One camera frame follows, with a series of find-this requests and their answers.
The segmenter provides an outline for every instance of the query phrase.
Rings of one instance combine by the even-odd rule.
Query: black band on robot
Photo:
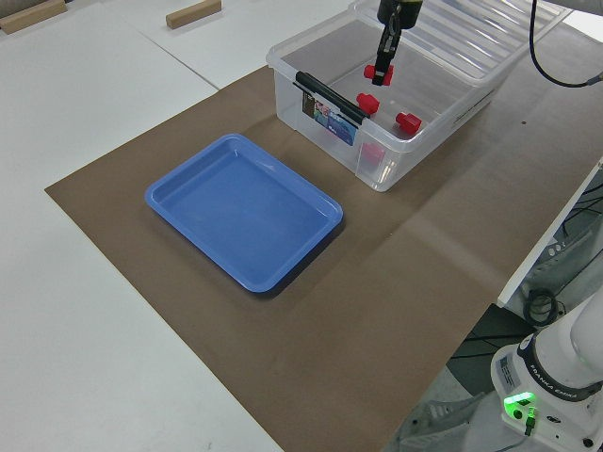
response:
[[[576,389],[565,386],[548,375],[545,369],[540,365],[538,357],[536,356],[535,344],[537,334],[538,333],[534,333],[525,348],[522,349],[521,347],[518,347],[517,354],[523,358],[524,363],[526,363],[526,367],[528,368],[528,372],[543,389],[567,402],[581,402],[601,390],[601,387],[603,386],[602,383],[595,383],[586,388]]]

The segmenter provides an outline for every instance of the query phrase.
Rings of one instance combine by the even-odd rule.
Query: blue tray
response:
[[[210,144],[145,200],[252,292],[273,288],[343,218],[337,202],[241,135]]]

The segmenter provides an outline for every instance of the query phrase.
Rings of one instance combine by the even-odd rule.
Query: label on robot base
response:
[[[507,394],[513,392],[520,382],[511,357],[512,355],[507,355],[497,362],[498,379]]]
[[[317,101],[312,95],[303,92],[301,109],[310,118],[322,125],[329,132],[352,146],[356,138],[356,127],[351,122],[337,115],[327,105]]]

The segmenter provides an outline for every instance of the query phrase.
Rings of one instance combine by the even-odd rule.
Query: cable connector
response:
[[[528,419],[526,419],[526,436],[531,435],[531,431],[534,430],[536,426],[536,409],[534,407],[530,407],[530,412],[528,413]]]
[[[595,83],[600,82],[601,80],[603,80],[603,73],[600,73],[596,77],[593,77],[590,80],[587,80],[586,84],[589,85],[589,86],[591,86],[591,85],[594,85]]]

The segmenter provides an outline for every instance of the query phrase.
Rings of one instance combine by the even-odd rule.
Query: gray fabric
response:
[[[0,0],[0,18],[33,7],[44,0]]]

